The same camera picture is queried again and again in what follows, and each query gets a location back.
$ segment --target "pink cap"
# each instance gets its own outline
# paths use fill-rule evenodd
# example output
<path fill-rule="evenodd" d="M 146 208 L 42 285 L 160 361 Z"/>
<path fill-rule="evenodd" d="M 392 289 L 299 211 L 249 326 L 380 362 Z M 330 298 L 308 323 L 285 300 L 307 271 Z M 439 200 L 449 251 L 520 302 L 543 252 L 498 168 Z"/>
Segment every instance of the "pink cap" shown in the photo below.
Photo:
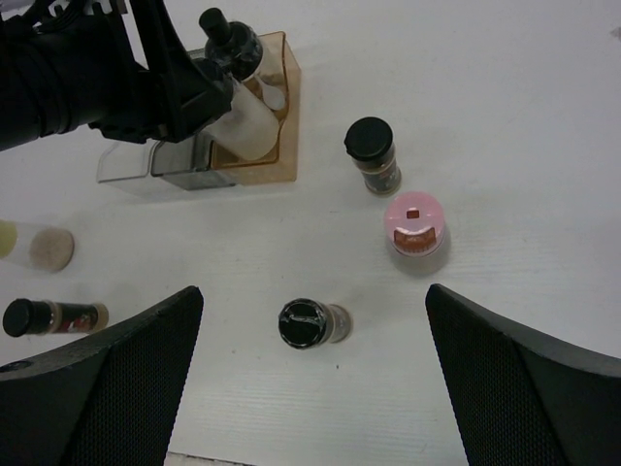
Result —
<path fill-rule="evenodd" d="M 426 192 L 397 196 L 384 214 L 390 244 L 409 257 L 422 257 L 436 250 L 444 237 L 444 228 L 444 210 Z"/>

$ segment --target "yellow lid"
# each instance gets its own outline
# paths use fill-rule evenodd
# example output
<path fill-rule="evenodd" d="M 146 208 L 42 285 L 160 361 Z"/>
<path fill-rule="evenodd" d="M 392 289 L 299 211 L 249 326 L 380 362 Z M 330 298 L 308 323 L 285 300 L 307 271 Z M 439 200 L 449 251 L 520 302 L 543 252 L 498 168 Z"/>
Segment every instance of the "yellow lid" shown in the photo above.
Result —
<path fill-rule="evenodd" d="M 0 259 L 11 253 L 17 243 L 17 227 L 10 221 L 0 220 Z"/>

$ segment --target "spice jar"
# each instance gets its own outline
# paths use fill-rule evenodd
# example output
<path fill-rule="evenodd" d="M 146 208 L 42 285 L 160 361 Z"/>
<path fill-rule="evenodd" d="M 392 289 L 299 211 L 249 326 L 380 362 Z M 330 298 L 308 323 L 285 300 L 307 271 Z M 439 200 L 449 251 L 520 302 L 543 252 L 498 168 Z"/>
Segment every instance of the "spice jar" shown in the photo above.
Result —
<path fill-rule="evenodd" d="M 4 313 L 4 331 L 12 337 L 48 333 L 94 333 L 108 325 L 103 304 L 68 304 L 16 299 Z"/>
<path fill-rule="evenodd" d="M 24 267 L 58 272 L 74 254 L 71 232 L 53 226 L 0 219 L 0 259 Z"/>
<path fill-rule="evenodd" d="M 341 306 L 311 299 L 287 303 L 278 316 L 280 337 L 296 350 L 341 342 L 347 338 L 351 327 L 351 316 Z"/>
<path fill-rule="evenodd" d="M 375 116 L 359 119 L 347 131 L 344 143 L 370 192 L 385 196 L 399 189 L 401 170 L 388 123 Z"/>

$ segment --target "white table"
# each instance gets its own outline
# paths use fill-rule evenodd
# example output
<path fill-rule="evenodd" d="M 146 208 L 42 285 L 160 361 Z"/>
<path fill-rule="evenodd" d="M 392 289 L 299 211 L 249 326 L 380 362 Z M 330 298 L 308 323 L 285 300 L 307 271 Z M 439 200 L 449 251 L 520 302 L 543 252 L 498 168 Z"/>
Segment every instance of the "white table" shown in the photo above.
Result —
<path fill-rule="evenodd" d="M 181 39 L 199 0 L 169 1 Z M 107 147 L 81 129 L 0 154 L 0 217 L 71 228 L 62 273 L 0 266 L 18 297 L 108 304 L 113 322 L 188 284 L 205 318 L 172 451 L 260 465 L 461 465 L 424 296 L 443 283 L 491 310 L 621 357 L 621 25 L 617 0 L 244 2 L 303 68 L 299 180 L 149 204 L 95 183 Z M 355 119 L 395 131 L 402 191 L 443 203 L 449 263 L 396 269 L 382 212 L 343 149 Z M 295 297 L 338 302 L 351 339 L 278 336 Z M 0 363 L 69 338 L 0 336 Z"/>

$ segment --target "pink bottle cap with slot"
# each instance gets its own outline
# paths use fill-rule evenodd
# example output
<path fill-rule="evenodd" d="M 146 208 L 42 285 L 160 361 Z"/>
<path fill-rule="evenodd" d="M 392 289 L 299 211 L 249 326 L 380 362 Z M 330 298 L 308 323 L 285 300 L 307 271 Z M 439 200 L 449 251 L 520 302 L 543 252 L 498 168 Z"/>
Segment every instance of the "pink bottle cap with slot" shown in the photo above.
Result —
<path fill-rule="evenodd" d="M 401 254 L 429 255 L 444 238 L 444 210 L 426 192 L 406 192 L 386 209 L 384 229 L 390 244 Z"/>

